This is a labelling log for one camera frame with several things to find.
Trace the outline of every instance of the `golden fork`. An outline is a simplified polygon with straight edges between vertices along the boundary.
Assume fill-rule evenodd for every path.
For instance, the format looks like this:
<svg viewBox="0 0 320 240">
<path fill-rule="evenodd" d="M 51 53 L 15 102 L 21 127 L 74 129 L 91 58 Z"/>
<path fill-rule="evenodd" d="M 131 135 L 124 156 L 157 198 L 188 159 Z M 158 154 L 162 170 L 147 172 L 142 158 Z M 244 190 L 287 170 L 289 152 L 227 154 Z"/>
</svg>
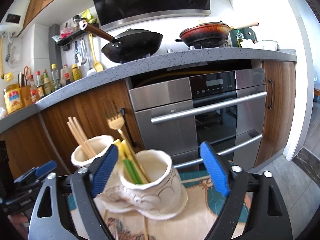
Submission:
<svg viewBox="0 0 320 240">
<path fill-rule="evenodd" d="M 135 157 L 135 152 L 132 149 L 131 144 L 129 143 L 129 141 L 127 140 L 127 138 L 125 137 L 124 133 L 121 130 L 121 128 L 124 125 L 124 118 L 121 115 L 121 113 L 117 110 L 116 105 L 113 101 L 110 104 L 105 103 L 105 114 L 106 114 L 107 123 L 110 129 L 117 130 L 120 133 L 121 138 L 126 141 L 129 151 L 131 153 L 132 160 L 137 168 L 138 173 L 141 176 L 142 181 L 150 183 L 151 180 L 149 176 L 147 175 L 143 166 L 137 161 Z"/>
</svg>

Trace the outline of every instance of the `ceramic pot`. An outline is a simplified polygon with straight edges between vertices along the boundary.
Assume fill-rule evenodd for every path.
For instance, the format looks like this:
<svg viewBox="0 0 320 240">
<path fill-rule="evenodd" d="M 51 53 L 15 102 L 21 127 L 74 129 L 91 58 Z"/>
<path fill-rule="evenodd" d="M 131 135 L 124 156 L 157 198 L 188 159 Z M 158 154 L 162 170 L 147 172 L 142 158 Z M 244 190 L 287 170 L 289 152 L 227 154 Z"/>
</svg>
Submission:
<svg viewBox="0 0 320 240">
<path fill-rule="evenodd" d="M 110 135 L 95 136 L 88 140 L 97 155 L 91 159 L 84 154 L 81 146 L 78 146 L 71 155 L 71 163 L 77 168 L 89 167 L 95 158 L 103 156 L 114 139 Z"/>
<path fill-rule="evenodd" d="M 105 190 L 98 198 L 111 212 L 137 210 L 148 218 L 169 219 L 179 214 L 187 203 L 187 192 L 172 160 L 163 151 L 145 150 L 136 154 L 151 183 L 133 184 L 123 165 L 116 168 Z"/>
</svg>

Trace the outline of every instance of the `wooden pan handle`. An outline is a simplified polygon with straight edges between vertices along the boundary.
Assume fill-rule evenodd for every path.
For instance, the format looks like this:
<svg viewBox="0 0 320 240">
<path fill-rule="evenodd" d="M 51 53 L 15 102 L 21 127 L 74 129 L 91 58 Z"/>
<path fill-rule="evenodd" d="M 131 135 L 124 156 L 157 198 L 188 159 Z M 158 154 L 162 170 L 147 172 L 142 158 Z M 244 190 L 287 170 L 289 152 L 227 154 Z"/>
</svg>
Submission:
<svg viewBox="0 0 320 240">
<path fill-rule="evenodd" d="M 244 25 L 233 25 L 230 28 L 233 29 L 243 29 L 243 28 L 247 28 L 247 27 L 252 27 L 252 26 L 259 26 L 258 22 L 251 22 L 248 24 L 244 24 Z"/>
<path fill-rule="evenodd" d="M 93 35 L 96 35 L 96 36 L 103 38 L 107 41 L 111 41 L 111 42 L 116 41 L 116 39 L 113 36 L 104 32 L 102 29 L 99 29 L 96 26 L 94 26 L 90 23 L 87 23 L 85 20 L 80 21 L 79 26 L 80 26 L 81 30 L 92 33 Z"/>
</svg>

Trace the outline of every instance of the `oven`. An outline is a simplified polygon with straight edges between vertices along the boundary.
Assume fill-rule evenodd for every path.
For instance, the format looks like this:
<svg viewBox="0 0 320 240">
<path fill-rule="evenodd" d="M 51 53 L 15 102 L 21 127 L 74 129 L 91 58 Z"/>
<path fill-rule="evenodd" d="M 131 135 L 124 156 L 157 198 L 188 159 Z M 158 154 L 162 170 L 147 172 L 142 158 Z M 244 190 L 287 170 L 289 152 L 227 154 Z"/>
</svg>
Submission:
<svg viewBox="0 0 320 240">
<path fill-rule="evenodd" d="M 197 160 L 200 143 L 207 141 L 243 169 L 253 167 L 267 95 L 263 69 L 186 77 L 129 94 L 146 149 L 184 163 Z"/>
</svg>

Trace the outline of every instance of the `gray speckled countertop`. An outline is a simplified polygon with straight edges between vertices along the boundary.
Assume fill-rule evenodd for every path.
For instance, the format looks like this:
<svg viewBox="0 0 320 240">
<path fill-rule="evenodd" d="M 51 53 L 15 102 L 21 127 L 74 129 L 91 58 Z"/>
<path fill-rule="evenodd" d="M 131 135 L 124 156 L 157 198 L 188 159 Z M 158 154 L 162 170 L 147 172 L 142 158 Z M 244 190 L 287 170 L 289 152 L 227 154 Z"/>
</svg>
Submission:
<svg viewBox="0 0 320 240">
<path fill-rule="evenodd" d="M 0 120 L 0 134 L 18 122 L 21 122 L 33 114 L 36 114 L 60 101 L 113 81 L 173 66 L 233 59 L 261 59 L 297 62 L 295 49 L 271 51 L 263 49 L 212 48 L 187 50 L 151 56 L 124 63 L 101 71 L 97 74 L 82 78 L 59 89 L 58 91 L 53 92 L 49 96 L 38 101 L 35 105 L 28 106 L 15 113 L 9 114 L 7 117 Z"/>
</svg>

